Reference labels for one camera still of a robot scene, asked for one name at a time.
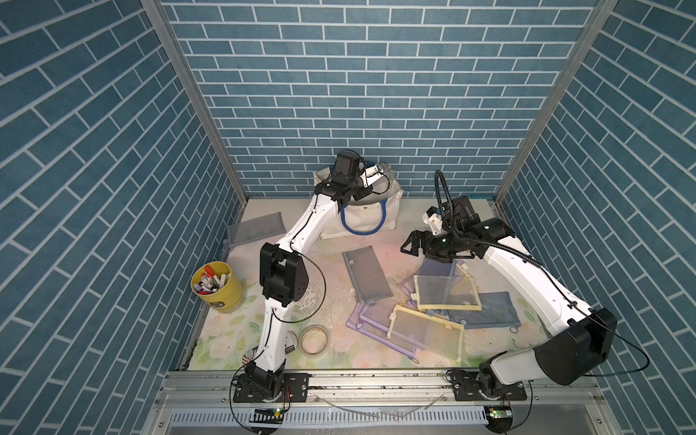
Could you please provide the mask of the grey mesh pouch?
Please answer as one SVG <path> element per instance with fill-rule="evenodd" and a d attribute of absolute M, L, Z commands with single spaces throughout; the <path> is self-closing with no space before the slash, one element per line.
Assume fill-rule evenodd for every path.
<path fill-rule="evenodd" d="M 393 296 L 372 246 L 344 252 L 343 258 L 360 303 L 371 304 Z"/>
<path fill-rule="evenodd" d="M 231 249 L 286 233 L 280 212 L 236 223 L 227 230 Z"/>

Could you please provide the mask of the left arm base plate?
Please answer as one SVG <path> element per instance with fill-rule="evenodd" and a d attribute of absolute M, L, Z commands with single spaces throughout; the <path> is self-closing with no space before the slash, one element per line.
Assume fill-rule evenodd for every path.
<path fill-rule="evenodd" d="M 232 390 L 235 403 L 306 402 L 310 375 L 308 373 L 273 373 L 237 377 Z"/>

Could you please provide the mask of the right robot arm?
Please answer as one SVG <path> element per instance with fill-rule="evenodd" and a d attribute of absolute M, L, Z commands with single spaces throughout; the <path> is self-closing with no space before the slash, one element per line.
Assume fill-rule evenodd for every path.
<path fill-rule="evenodd" d="M 501 219 L 482 220 L 466 197 L 431 207 L 428 230 L 414 230 L 402 253 L 441 263 L 478 257 L 500 272 L 533 307 L 550 334 L 543 344 L 496 355 L 480 365 L 478 386 L 487 396 L 519 382 L 547 378 L 568 386 L 610 355 L 616 317 L 572 294 L 534 259 Z"/>

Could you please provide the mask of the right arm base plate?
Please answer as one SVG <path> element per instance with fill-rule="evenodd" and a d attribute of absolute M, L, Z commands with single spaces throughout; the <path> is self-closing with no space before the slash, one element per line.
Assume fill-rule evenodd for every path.
<path fill-rule="evenodd" d="M 444 373 L 444 378 L 451 385 L 456 402 L 527 400 L 527 393 L 521 382 L 504 385 L 488 373 L 452 368 Z"/>

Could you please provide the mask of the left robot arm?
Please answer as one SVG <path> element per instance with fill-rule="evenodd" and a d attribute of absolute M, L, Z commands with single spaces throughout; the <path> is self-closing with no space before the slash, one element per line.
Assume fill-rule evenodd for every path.
<path fill-rule="evenodd" d="M 295 303 L 309 285 L 305 253 L 331 219 L 351 200 L 371 194 L 373 185 L 383 178 L 380 165 L 367 163 L 353 150 L 342 150 L 328 178 L 315 186 L 310 204 L 297 224 L 277 243 L 262 246 L 259 284 L 265 299 L 265 317 L 257 355 L 245 367 L 245 374 L 252 381 L 268 388 L 282 381 L 287 327 L 293 322 Z"/>

